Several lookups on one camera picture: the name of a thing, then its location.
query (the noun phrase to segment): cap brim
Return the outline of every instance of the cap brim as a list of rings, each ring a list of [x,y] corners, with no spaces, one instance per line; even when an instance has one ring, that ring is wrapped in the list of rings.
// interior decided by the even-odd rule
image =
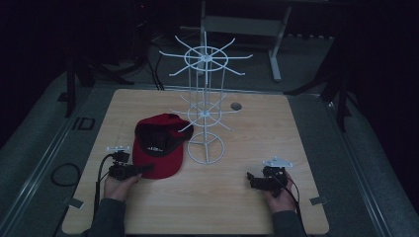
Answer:
[[[183,143],[180,143],[172,152],[165,156],[155,157],[150,156],[141,149],[139,139],[136,137],[132,147],[132,159],[134,166],[143,166],[147,164],[154,164],[154,169],[142,174],[145,179],[165,179],[175,175],[182,166],[183,162]]]

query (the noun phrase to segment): gray mat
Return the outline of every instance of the gray mat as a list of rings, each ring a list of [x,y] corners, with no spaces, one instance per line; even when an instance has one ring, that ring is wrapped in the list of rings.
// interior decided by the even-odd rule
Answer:
[[[312,80],[318,65],[330,46],[325,39],[284,39],[278,60],[284,81],[273,82],[265,50],[249,50],[244,47],[231,48],[235,55],[253,53],[252,61],[236,61],[231,64],[235,70],[245,72],[244,77],[229,74],[225,88],[260,93],[281,93],[302,86]],[[166,52],[183,52],[184,49],[172,44],[160,44]],[[158,59],[157,47],[150,50],[150,61],[155,65]],[[162,58],[159,64],[159,77],[166,86],[185,86],[185,75],[169,77],[183,64],[178,61]],[[149,70],[140,70],[133,75],[126,75],[127,80],[135,82],[134,86],[116,85],[105,78],[98,80],[94,89],[78,88],[79,96],[87,95],[80,100],[78,109],[71,118],[64,118],[65,104],[56,101],[59,93],[65,90],[65,77],[57,78],[46,90],[31,114],[14,134],[11,140],[0,151],[3,179],[0,188],[0,213],[4,218],[13,200],[19,196],[20,188],[42,157],[54,154],[48,165],[45,176],[32,201],[26,206],[22,218],[16,219],[14,236],[65,236],[59,231],[59,223],[66,207],[61,203],[70,197],[75,187],[59,187],[50,180],[50,174],[57,167],[71,163],[83,169],[90,149],[95,141],[100,123],[117,88],[151,88],[152,80]],[[308,91],[307,94],[318,94],[322,85]],[[330,118],[329,108],[320,99],[312,96],[290,98],[295,121],[314,179],[319,192],[330,202],[324,205],[330,224],[329,236],[377,236],[371,214],[366,208],[366,200],[360,193],[358,177],[351,168],[350,152],[342,139],[334,119]],[[351,118],[346,118],[352,155],[359,158],[360,166],[365,171],[365,178],[373,190],[379,209],[385,214],[388,224],[388,236],[417,236],[418,217],[406,200],[406,196],[393,176],[377,139],[365,119],[351,108]],[[77,129],[73,126],[77,119],[95,119],[92,130]],[[69,126],[59,149],[48,150],[56,134],[63,126]],[[57,171],[59,182],[74,182],[77,176],[75,169],[65,166]]]

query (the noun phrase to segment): red baseball cap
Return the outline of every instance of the red baseball cap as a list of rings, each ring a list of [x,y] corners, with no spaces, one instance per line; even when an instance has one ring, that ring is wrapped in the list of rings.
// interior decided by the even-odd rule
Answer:
[[[142,178],[164,179],[173,176],[183,162],[183,142],[190,139],[193,133],[194,127],[174,114],[140,120],[135,127],[132,164],[154,164],[154,170],[143,173]]]

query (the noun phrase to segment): black cable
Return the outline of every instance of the black cable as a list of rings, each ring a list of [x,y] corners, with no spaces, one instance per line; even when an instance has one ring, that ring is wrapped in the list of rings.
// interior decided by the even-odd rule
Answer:
[[[160,51],[163,51],[163,49],[159,46],[159,45],[157,45],[156,43],[151,43],[151,45],[153,45],[153,46],[155,46],[155,47],[157,47]],[[154,68],[154,77],[155,77],[155,79],[156,79],[156,81],[157,81],[157,84],[159,85],[159,87],[160,87],[160,90],[162,90],[162,91],[164,91],[164,86],[163,86],[163,83],[161,83],[161,81],[160,81],[160,79],[159,79],[159,77],[158,77],[158,74],[157,74],[157,68],[158,68],[158,65],[160,64],[160,60],[161,60],[161,53],[159,53],[159,56],[158,56],[158,58],[157,58],[157,62],[156,62],[156,66],[155,66],[155,68]]]
[[[93,219],[95,219],[95,215],[96,215],[96,212],[99,208],[99,202],[100,202],[100,198],[101,198],[101,181],[103,179],[103,177],[101,177],[102,176],[102,168],[105,164],[105,161],[109,157],[113,157],[113,154],[108,154],[107,156],[105,156],[105,158],[101,162],[101,166],[99,167],[98,180],[96,181],[95,202],[94,202],[94,207],[93,207],[94,208]]]
[[[158,83],[157,83],[157,80],[156,80],[156,78],[154,77],[154,71],[153,71],[153,67],[151,66],[151,62],[150,62],[150,60],[147,58],[146,59],[146,63],[147,63],[147,65],[148,65],[148,67],[150,68],[150,74],[151,74],[151,79],[153,80],[153,82],[154,82],[154,85],[156,86],[156,89],[157,90],[160,90],[160,87],[158,86]]]
[[[65,166],[71,166],[71,167],[74,167],[74,169],[75,169],[75,170],[76,170],[76,172],[77,172],[77,181],[76,181],[76,182],[74,182],[74,183],[70,183],[70,184],[61,184],[61,183],[59,183],[58,181],[56,181],[56,180],[55,180],[55,173],[56,173],[59,169],[61,169],[61,168],[65,167]],[[52,171],[52,173],[51,173],[51,175],[50,175],[49,177],[50,177],[50,179],[51,179],[52,183],[53,183],[53,184],[55,184],[55,185],[57,185],[57,186],[60,186],[60,187],[72,187],[72,186],[77,186],[77,184],[79,183],[80,178],[81,178],[80,173],[81,173],[81,172],[80,172],[80,169],[79,169],[76,165],[71,164],[71,163],[65,163],[65,164],[62,164],[62,165],[60,165],[60,166],[56,167],[56,168]]]

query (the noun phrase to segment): human hand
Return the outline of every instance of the human hand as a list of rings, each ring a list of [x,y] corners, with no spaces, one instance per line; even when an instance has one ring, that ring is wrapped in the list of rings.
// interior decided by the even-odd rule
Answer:
[[[287,182],[287,189],[291,191],[293,186],[293,180],[287,171],[286,174],[287,178],[289,179],[289,181]],[[268,203],[271,213],[276,213],[284,210],[295,211],[295,203],[293,202],[293,198],[287,191],[282,190],[277,197],[273,197],[272,194],[268,191],[262,191],[262,193],[265,197],[266,202]]]
[[[126,201],[129,189],[133,184],[138,182],[140,178],[141,174],[130,177],[124,181],[118,181],[113,177],[108,176],[105,181],[104,198]]]

